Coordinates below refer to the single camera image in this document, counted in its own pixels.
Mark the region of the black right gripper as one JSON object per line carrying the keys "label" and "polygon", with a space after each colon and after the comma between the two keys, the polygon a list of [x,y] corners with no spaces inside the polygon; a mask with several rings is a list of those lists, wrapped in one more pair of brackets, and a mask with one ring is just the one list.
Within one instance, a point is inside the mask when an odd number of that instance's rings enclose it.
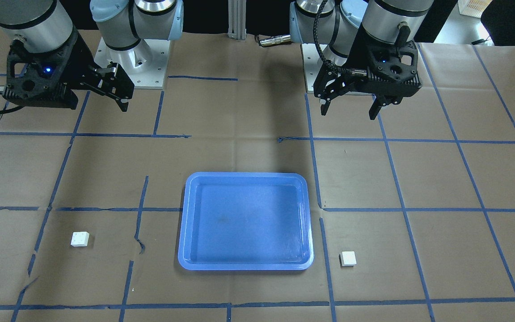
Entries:
{"label": "black right gripper", "polygon": [[69,38],[72,50],[63,71],[63,83],[71,89],[87,89],[116,101],[122,112],[127,112],[135,85],[122,65],[110,62],[105,68],[94,61],[84,39],[74,31]]}

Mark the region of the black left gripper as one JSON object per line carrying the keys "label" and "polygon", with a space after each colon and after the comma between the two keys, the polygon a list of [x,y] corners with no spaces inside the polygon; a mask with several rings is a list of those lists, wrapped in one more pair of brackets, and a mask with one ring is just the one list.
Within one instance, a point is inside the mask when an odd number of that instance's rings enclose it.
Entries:
{"label": "black left gripper", "polygon": [[314,44],[319,55],[318,65],[320,67],[315,80],[313,81],[313,95],[320,99],[320,111],[326,116],[331,100],[349,95],[374,96],[373,104],[369,110],[370,120],[375,120],[380,111],[388,105],[398,105],[402,102],[400,96],[390,96],[370,93],[361,85],[368,80],[368,71],[364,68],[348,68],[336,64],[326,55],[326,49],[331,53],[330,45]]}

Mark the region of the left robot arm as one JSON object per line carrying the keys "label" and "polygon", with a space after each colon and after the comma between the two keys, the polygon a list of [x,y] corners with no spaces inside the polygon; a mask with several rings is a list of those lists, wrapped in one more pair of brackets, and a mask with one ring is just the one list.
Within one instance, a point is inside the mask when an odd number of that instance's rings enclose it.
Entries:
{"label": "left robot arm", "polygon": [[374,120],[422,87],[414,37],[431,0],[296,0],[290,4],[290,37],[315,46],[319,71],[312,85],[326,115],[335,98],[374,96]]}

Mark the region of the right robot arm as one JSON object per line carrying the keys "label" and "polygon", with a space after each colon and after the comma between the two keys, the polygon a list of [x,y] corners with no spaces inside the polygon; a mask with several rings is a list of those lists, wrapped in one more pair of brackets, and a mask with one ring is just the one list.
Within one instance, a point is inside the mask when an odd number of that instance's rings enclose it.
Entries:
{"label": "right robot arm", "polygon": [[182,0],[92,0],[89,8],[107,47],[105,67],[58,0],[0,0],[0,28],[11,39],[0,115],[24,107],[75,110],[75,90],[108,97],[125,112],[131,75],[155,68],[148,40],[182,35]]}

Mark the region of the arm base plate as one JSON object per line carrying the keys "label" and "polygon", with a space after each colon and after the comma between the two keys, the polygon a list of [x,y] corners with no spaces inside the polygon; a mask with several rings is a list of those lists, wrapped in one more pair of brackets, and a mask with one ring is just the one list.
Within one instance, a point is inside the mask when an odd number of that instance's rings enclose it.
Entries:
{"label": "arm base plate", "polygon": [[132,49],[115,51],[101,39],[94,59],[101,67],[110,62],[120,64],[135,89],[163,90],[171,45],[172,41],[165,39],[142,39]]}
{"label": "arm base plate", "polygon": [[306,91],[308,94],[313,94],[313,83],[320,71],[322,61],[314,43],[302,43],[300,47]]}

